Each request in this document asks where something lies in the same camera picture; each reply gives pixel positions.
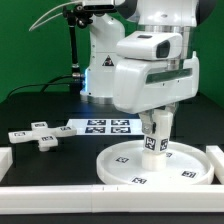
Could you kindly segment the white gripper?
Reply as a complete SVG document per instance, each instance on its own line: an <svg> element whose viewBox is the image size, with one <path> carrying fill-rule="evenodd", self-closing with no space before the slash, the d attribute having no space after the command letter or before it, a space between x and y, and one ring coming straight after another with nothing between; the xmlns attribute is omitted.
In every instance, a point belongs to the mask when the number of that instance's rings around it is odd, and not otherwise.
<svg viewBox="0 0 224 224"><path fill-rule="evenodd" d="M113 103L117 110L140 113L142 132L153 134L154 109L194 97L199 84L199 60L196 53L183 61L183 68L167 71L167 61L123 59L116 67Z"/></svg>

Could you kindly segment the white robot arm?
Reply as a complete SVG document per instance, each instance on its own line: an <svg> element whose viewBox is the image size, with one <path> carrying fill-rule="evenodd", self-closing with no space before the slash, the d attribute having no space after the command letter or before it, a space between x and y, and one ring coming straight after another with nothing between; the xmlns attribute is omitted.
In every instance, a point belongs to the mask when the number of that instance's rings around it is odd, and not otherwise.
<svg viewBox="0 0 224 224"><path fill-rule="evenodd" d="M94 14L91 60L83 96L112 101L137 114L145 134L158 127L158 107L196 95L199 60L189 50L191 31L213 12L217 0L84 0Z"/></svg>

